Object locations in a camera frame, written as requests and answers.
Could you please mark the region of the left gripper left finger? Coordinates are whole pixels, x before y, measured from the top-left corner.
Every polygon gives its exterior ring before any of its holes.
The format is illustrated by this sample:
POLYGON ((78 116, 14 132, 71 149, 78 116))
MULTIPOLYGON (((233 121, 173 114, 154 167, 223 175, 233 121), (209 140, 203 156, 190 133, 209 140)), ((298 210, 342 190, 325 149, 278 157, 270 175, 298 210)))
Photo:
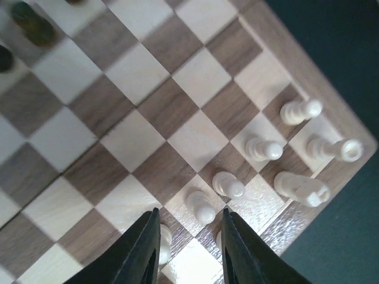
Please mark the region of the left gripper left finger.
POLYGON ((66 283, 156 283, 159 253, 160 219, 154 208, 66 283))

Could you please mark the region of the light pawn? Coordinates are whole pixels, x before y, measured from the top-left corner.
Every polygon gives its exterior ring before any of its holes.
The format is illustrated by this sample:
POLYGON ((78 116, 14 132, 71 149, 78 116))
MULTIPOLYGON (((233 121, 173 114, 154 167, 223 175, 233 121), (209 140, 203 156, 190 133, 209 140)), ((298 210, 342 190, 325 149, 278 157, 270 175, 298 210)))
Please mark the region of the light pawn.
POLYGON ((245 152, 251 159, 258 162, 278 160, 283 154, 283 147, 276 141, 254 137, 246 143, 245 152))
POLYGON ((203 225, 212 223, 216 217, 216 210, 210 203, 208 195, 203 191, 191 192, 186 198, 186 206, 203 225))
POLYGON ((244 184, 229 172, 218 172, 215 174, 212 186, 219 195, 230 199, 241 198, 246 192, 244 184))
POLYGON ((299 125, 321 114, 323 104, 317 99, 308 101, 291 101, 280 110, 281 120, 287 125, 299 125))

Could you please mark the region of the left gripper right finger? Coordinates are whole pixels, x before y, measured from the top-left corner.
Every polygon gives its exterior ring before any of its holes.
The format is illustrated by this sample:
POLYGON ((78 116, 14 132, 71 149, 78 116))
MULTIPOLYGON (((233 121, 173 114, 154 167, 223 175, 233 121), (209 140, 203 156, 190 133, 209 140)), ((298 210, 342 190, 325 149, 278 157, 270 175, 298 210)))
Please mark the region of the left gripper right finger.
POLYGON ((228 209, 223 210, 221 247, 225 283, 309 283, 283 261, 260 236, 228 209))

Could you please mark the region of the light rook piece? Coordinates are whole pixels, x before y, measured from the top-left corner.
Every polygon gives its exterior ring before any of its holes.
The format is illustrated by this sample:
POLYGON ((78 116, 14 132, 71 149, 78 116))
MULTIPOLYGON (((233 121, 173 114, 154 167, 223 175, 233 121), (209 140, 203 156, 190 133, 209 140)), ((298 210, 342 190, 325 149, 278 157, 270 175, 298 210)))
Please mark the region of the light rook piece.
POLYGON ((355 162, 364 152, 363 144, 356 139, 344 139, 332 144, 324 138, 309 141, 307 153, 316 160, 337 159, 342 162, 355 162))

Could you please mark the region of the light queen piece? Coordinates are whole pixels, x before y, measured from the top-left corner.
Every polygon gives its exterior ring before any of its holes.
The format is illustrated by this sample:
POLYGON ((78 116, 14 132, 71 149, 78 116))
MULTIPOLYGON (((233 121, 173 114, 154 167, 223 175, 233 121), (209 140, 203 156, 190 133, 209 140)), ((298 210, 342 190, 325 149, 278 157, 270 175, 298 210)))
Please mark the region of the light queen piece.
POLYGON ((159 265, 166 264, 171 258, 171 243, 172 234, 170 229, 160 224, 160 253, 159 253, 159 265))

